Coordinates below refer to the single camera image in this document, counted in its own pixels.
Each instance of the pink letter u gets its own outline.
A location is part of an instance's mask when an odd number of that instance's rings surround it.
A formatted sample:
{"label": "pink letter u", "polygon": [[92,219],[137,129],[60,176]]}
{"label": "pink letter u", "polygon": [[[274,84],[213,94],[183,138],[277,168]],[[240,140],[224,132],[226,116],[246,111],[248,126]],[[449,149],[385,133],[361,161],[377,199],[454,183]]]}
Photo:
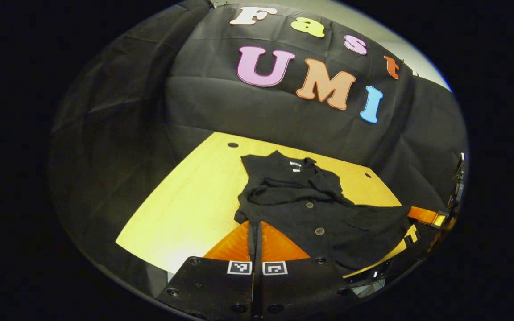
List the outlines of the pink letter u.
{"label": "pink letter u", "polygon": [[266,50],[261,47],[241,47],[239,51],[241,51],[241,59],[237,66],[237,76],[249,85],[261,87],[271,87],[280,83],[285,76],[289,60],[294,59],[294,53],[282,50],[273,51],[273,56],[277,57],[273,72],[268,76],[261,76],[257,75],[255,67],[257,67],[259,56],[263,55]]}

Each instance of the foam letter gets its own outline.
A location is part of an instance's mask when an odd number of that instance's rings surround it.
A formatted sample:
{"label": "foam letter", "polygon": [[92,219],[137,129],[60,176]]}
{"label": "foam letter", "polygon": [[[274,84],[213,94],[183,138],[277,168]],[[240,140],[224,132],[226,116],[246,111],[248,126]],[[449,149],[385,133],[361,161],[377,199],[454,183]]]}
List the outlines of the foam letter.
{"label": "foam letter", "polygon": [[305,63],[308,65],[307,78],[304,80],[303,87],[296,91],[297,96],[305,99],[314,99],[313,89],[316,86],[320,102],[333,93],[332,97],[327,100],[327,103],[331,107],[345,110],[348,92],[352,83],[356,81],[355,77],[345,71],[341,71],[333,79],[329,79],[328,70],[324,62],[308,58],[305,59]]}
{"label": "foam letter", "polygon": [[241,47],[241,59],[237,66],[237,76],[249,85],[271,87],[275,86],[285,77],[285,71],[289,64],[289,60],[294,59],[294,53],[287,51],[273,51],[273,56],[277,57],[273,72],[269,76],[261,76],[255,72],[259,56],[263,55],[266,50],[260,47]]}
{"label": "foam letter", "polygon": [[324,26],[316,20],[298,17],[296,18],[296,21],[291,22],[291,27],[293,27],[293,29],[295,30],[302,31],[304,33],[310,33],[315,37],[324,37]]}
{"label": "foam letter", "polygon": [[400,76],[396,73],[396,70],[400,70],[400,67],[396,65],[396,61],[393,58],[390,58],[388,56],[384,56],[384,58],[388,61],[386,64],[386,67],[388,69],[388,73],[392,76],[394,79],[399,79]]}
{"label": "foam letter", "polygon": [[365,42],[358,39],[357,37],[345,35],[344,45],[351,51],[354,51],[355,53],[359,53],[361,55],[366,55],[367,53]]}
{"label": "foam letter", "polygon": [[361,117],[363,120],[375,124],[378,122],[378,118],[376,118],[378,105],[380,104],[380,99],[382,99],[384,95],[380,90],[375,89],[373,86],[366,86],[366,90],[368,92],[368,99],[366,100],[365,109],[361,111]]}
{"label": "foam letter", "polygon": [[277,9],[242,7],[239,16],[237,16],[235,20],[232,20],[229,23],[232,25],[253,25],[255,24],[253,17],[257,18],[257,20],[263,20],[267,16],[267,13],[277,14]]}

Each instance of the black shirt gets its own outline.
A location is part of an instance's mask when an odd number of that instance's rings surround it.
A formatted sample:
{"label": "black shirt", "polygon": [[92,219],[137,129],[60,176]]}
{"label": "black shirt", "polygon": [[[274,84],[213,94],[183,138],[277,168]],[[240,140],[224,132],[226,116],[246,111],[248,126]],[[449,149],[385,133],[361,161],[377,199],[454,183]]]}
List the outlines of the black shirt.
{"label": "black shirt", "polygon": [[249,181],[238,197],[235,221],[249,220],[252,226],[267,222],[312,258],[358,270],[393,250],[410,227],[410,206],[355,205],[342,195],[340,178],[316,166],[314,159],[275,151],[241,161]]}

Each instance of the yellow table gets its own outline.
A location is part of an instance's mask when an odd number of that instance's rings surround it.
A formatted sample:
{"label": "yellow table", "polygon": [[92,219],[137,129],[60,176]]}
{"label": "yellow table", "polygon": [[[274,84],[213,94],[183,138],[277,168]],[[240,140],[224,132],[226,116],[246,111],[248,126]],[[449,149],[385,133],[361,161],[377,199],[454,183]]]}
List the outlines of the yellow table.
{"label": "yellow table", "polygon": [[[228,143],[239,146],[231,148]],[[356,204],[400,205],[368,167],[215,132],[148,196],[123,228],[116,243],[142,260],[175,274],[186,258],[204,256],[239,226],[233,219],[239,208],[237,196],[248,179],[240,157],[248,154],[267,156],[275,150],[289,158],[310,157],[319,167],[336,173],[344,196]]]}

